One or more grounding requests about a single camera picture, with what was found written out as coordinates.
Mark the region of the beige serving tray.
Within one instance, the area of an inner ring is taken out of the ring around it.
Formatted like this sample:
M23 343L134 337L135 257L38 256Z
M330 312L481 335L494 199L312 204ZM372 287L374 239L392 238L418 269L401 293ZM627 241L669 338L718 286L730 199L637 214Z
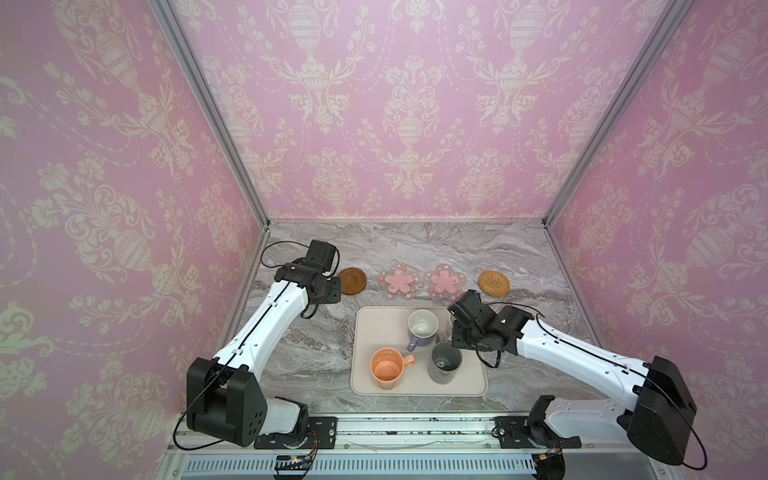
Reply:
M408 320L417 311L405 306L365 306L356 315L353 341L350 386L358 395L385 396L454 396L480 397L488 389L485 367L472 351L463 350L462 363L453 376L437 381L429 374L435 365L432 351L438 341L447 337L452 317L447 310L430 308L428 311L438 321L437 336L426 346L417 346L409 352ZM371 372L374 354L382 348L392 348L403 357L412 355L415 364L403 369L403 373L391 388L381 386Z

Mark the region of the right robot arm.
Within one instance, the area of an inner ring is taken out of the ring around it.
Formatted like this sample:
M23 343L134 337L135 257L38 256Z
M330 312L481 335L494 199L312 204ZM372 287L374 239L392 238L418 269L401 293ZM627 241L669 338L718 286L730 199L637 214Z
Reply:
M591 386L618 407L614 429L646 456L667 465L685 462L697 406L678 366L616 354L547 324L540 311L504 302L500 310L470 291L447 308L454 347L477 355L509 353L553 367Z

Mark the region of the pink flower coaster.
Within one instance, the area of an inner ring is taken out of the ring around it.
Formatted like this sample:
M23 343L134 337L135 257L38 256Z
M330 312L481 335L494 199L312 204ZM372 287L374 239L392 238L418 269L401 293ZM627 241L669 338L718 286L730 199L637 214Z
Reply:
M466 276L448 264L439 264L426 272L423 281L430 296L438 300L455 299L465 291L466 286Z
M422 287L419 273L402 263L378 273L376 278L387 299L413 299Z

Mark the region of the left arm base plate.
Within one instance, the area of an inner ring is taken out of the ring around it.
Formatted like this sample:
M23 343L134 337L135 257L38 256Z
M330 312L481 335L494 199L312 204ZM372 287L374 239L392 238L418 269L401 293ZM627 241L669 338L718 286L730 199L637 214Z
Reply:
M338 418L334 416L301 417L289 433L271 433L259 436L254 442L256 450L310 450L333 449L336 443Z

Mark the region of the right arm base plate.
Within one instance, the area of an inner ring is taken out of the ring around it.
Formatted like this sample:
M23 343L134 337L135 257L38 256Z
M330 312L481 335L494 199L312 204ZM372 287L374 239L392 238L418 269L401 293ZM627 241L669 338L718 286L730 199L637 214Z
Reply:
M523 416L499 416L494 418L491 435L502 449L580 449L578 436L561 437L543 420L529 420Z

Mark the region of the rattan woven round coaster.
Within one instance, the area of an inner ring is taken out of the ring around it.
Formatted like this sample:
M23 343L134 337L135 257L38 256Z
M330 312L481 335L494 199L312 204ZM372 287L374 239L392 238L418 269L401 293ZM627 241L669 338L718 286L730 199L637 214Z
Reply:
M484 293L496 298L508 295L511 290L509 278L495 270L482 272L478 277L477 285Z

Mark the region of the lavender white mug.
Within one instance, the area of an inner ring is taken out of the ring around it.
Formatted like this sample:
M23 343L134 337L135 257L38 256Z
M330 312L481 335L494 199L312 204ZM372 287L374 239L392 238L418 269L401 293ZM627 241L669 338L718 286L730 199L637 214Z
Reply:
M426 309L419 309L410 314L407 322L409 343L408 352L413 352L418 347L430 345L439 330L439 319Z

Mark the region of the left aluminium corner post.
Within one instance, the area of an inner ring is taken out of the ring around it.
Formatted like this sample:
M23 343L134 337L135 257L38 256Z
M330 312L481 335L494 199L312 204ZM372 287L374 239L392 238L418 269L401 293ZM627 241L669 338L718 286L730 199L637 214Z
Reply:
M252 214L263 231L270 226L266 210L257 194L237 145L226 126L222 110L216 103L213 92L204 75L202 64L184 33L171 1L149 0L161 30L166 36L176 60L189 83L191 92L197 100L208 122L212 135L217 140L225 160L229 165Z

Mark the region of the brown wooden round coaster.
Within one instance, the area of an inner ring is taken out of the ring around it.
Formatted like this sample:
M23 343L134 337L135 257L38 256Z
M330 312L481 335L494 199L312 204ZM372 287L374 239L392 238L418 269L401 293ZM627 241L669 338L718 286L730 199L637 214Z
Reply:
M343 295L357 295L367 286L367 276L360 268L345 268L338 274L338 277Z

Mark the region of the orange pink mug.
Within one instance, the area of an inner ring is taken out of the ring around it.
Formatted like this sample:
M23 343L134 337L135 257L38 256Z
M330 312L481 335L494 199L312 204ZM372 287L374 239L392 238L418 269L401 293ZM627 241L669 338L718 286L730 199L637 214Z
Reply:
M373 354L369 368L375 383L381 389L390 390L398 384L404 371L415 363L414 355L403 355L398 350L387 347Z

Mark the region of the grey mug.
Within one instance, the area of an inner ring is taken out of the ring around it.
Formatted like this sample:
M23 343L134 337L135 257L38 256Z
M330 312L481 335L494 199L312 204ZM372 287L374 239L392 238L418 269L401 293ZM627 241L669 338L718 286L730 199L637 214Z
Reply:
M431 352L428 375L437 384L450 383L463 363L463 354L450 341L437 343Z

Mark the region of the aluminium corner post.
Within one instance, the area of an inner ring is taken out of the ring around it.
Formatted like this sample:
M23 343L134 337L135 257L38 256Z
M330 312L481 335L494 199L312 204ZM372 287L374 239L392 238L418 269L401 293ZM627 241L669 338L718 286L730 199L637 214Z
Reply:
M618 125L626 109L631 105L633 98L692 4L693 1L691 0L674 0L668 1L662 9L648 37L631 63L625 78L598 121L583 151L575 161L546 216L542 219L542 225L546 231L551 231L554 228L588 172L592 161L609 139L611 132Z
M149 0L161 30L166 36L176 60L189 83L191 92L197 100L208 122L212 135L217 140L225 160L229 165L252 214L263 231L270 226L266 210L257 194L237 145L226 126L222 110L216 103L213 92L204 75L202 64L184 33L171 1Z

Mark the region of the right aluminium corner post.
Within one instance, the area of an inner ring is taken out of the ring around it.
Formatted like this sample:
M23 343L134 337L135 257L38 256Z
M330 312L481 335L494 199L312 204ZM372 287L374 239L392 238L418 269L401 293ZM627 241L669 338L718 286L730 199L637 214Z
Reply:
M542 225L546 231L551 231L554 228L588 172L592 161L609 139L611 132L618 125L626 109L631 105L633 98L692 4L693 1L691 0L674 0L668 1L662 9L648 37L631 63L625 78L598 121L583 151L575 161L546 216L542 219Z

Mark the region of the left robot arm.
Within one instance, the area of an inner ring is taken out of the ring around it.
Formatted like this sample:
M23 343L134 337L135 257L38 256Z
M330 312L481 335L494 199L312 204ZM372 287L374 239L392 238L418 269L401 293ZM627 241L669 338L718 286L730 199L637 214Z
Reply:
M242 447L276 436L303 441L308 407L284 398L268 399L260 378L290 324L308 308L341 300L341 280L321 270L289 263L275 275L268 293L245 326L212 358L197 358L187 370L187 427L215 442Z

